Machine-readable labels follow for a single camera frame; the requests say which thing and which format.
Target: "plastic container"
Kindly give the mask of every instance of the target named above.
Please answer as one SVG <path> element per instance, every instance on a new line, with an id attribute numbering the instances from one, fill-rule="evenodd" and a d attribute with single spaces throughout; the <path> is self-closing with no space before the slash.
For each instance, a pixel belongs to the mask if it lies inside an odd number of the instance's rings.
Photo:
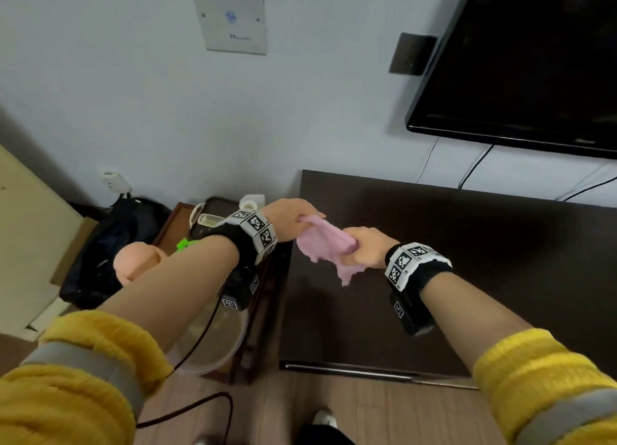
<path id="1" fill-rule="evenodd" d="M 194 346 L 204 331 L 216 303 L 217 299 L 214 299 L 204 307 L 176 345 L 167 353 L 167 359 L 171 364 L 175 365 L 181 361 Z M 178 371 L 204 375 L 222 367 L 242 344 L 248 324 L 247 310 L 239 312 L 221 304 L 204 339 Z"/>

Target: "hand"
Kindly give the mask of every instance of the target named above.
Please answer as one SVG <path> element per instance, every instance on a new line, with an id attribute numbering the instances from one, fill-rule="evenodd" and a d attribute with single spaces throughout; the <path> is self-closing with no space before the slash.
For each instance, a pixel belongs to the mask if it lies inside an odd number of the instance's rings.
<path id="1" fill-rule="evenodd" d="M 288 242 L 295 239 L 313 224 L 308 222 L 298 222 L 300 216 L 318 215 L 320 218 L 326 217 L 313 207 L 311 203 L 300 198 L 280 199 L 261 209 L 272 225 L 279 242 Z"/>
<path id="2" fill-rule="evenodd" d="M 398 240 L 388 237 L 383 232 L 371 227 L 348 227 L 346 233 L 358 240 L 360 248 L 351 255 L 341 259 L 344 265 L 364 265 L 369 268 L 385 269 L 386 253 L 393 246 L 400 244 Z"/>

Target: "television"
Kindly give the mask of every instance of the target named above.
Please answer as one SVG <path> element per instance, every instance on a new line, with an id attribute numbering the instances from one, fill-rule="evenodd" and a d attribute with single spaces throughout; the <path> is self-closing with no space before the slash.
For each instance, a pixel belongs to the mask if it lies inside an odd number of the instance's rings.
<path id="1" fill-rule="evenodd" d="M 617 0 L 461 0 L 407 129 L 617 159 Z"/>

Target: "yellow sleeve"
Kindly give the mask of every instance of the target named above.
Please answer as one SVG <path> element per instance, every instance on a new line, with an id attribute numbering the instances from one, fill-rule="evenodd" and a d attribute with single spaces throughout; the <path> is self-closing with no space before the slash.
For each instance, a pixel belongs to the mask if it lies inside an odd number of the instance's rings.
<path id="1" fill-rule="evenodd" d="M 126 363 L 153 395 L 172 372 L 164 353 L 139 326 L 97 310 L 58 318 L 42 342 L 66 341 Z M 107 382 L 74 368 L 24 365 L 0 378 L 3 443 L 130 445 L 135 418 Z"/>
<path id="2" fill-rule="evenodd" d="M 545 330 L 514 334 L 490 348 L 474 365 L 473 378 L 487 396 L 508 443 L 539 412 L 598 388 L 617 388 L 585 356 L 570 352 Z M 617 442 L 617 416 L 579 427 L 555 445 Z"/>

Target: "white wall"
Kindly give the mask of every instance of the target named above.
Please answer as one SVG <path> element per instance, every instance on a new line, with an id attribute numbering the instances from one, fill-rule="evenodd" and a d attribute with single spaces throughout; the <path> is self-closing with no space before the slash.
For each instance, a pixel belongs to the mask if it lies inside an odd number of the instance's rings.
<path id="1" fill-rule="evenodd" d="M 286 195 L 302 168 L 414 181 L 434 137 L 405 131 L 419 80 L 389 62 L 400 32 L 441 35 L 456 1 L 266 0 L 259 57 L 206 51 L 192 0 L 0 0 L 0 142 L 101 205 L 107 168 L 168 205 Z M 456 186 L 485 147 L 440 140 L 421 182 Z M 617 175 L 603 163 L 496 147 L 466 187 L 554 199 Z"/>

